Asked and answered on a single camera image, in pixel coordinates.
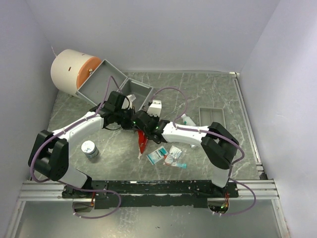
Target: cream cylinder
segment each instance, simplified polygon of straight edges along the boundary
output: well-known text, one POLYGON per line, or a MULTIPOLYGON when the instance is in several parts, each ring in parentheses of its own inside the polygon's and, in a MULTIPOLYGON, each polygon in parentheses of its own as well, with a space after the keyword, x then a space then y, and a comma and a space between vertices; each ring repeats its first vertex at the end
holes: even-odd
POLYGON ((64 50, 53 61, 51 77, 56 88, 73 96, 101 59, 74 50, 64 50))

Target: marble table surface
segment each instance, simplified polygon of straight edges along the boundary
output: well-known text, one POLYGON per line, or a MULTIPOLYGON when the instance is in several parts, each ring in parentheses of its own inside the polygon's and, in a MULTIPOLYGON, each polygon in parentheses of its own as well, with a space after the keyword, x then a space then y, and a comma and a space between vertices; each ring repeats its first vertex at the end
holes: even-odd
MULTIPOLYGON (((223 108, 226 128, 237 138, 245 151, 245 158, 235 164, 234 179, 259 179, 256 161, 249 141, 243 112, 239 103, 234 81, 227 73, 125 73, 130 78, 151 85, 158 90, 173 86, 180 88, 188 97, 187 115, 199 125, 199 107, 223 108)), ((184 110, 182 95, 176 91, 165 90, 157 96, 162 100, 161 119, 173 120, 184 110)), ((49 131, 62 128, 82 117, 92 106, 76 97, 59 92, 52 112, 49 131)), ((202 148, 191 148, 190 145, 168 143, 157 145, 149 141, 144 154, 138 159, 138 134, 132 131, 100 130, 81 141, 70 154, 70 164, 90 175, 93 179, 118 180, 173 180, 173 179, 211 179, 212 167, 202 148), (93 141, 99 149, 99 155, 87 159, 81 151, 85 140, 93 141), (152 165, 147 154, 160 146, 167 150, 172 145, 183 151, 180 157, 186 169, 166 166, 163 160, 152 165)))

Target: cylindrical container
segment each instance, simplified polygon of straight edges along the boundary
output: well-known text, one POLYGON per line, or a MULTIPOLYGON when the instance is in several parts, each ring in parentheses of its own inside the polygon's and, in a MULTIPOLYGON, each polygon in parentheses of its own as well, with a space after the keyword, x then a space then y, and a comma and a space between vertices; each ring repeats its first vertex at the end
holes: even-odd
POLYGON ((98 148, 96 147, 94 142, 92 142, 91 140, 85 141, 81 145, 81 150, 84 152, 86 157, 89 158, 89 159, 91 159, 93 157, 96 157, 98 155, 98 153, 99 153, 98 148))
POLYGON ((181 117, 183 119, 184 125, 196 126, 193 120, 186 114, 183 114, 181 117))
POLYGON ((95 56, 70 49, 64 50, 51 66, 53 83, 59 90, 77 97, 77 89, 101 62, 101 59, 95 56))

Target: gray box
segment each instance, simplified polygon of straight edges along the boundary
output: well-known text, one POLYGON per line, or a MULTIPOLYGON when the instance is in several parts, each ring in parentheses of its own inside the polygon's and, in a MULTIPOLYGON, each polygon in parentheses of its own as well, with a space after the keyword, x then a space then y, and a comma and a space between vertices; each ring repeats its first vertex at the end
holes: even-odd
POLYGON ((211 125, 218 122, 226 128, 224 113, 222 108, 199 108, 200 126, 211 125))
MULTIPOLYGON (((148 100, 150 100, 154 94, 153 87, 128 78, 107 60, 103 60, 95 71, 86 79, 77 90, 76 95, 93 106, 98 105, 105 96, 106 86, 111 75, 114 77, 125 96, 129 94, 134 94, 136 96, 136 99, 133 101, 133 106, 136 111, 142 109, 143 106, 147 106, 148 100)), ((111 91, 118 91, 117 86, 112 80, 109 85, 106 100, 111 91)))

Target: white wall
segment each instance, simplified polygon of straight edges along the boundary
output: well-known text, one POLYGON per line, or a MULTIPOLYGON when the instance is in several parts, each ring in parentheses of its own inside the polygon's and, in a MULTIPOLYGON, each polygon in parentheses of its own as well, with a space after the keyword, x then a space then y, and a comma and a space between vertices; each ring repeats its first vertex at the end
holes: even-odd
POLYGON ((120 69, 240 71, 279 0, 27 0, 56 53, 120 69))
POLYGON ((37 133, 47 128, 56 89, 51 47, 23 0, 0 4, 0 237, 4 236, 37 133))
POLYGON ((241 72, 264 168, 292 237, 316 236, 317 1, 282 0, 241 72))

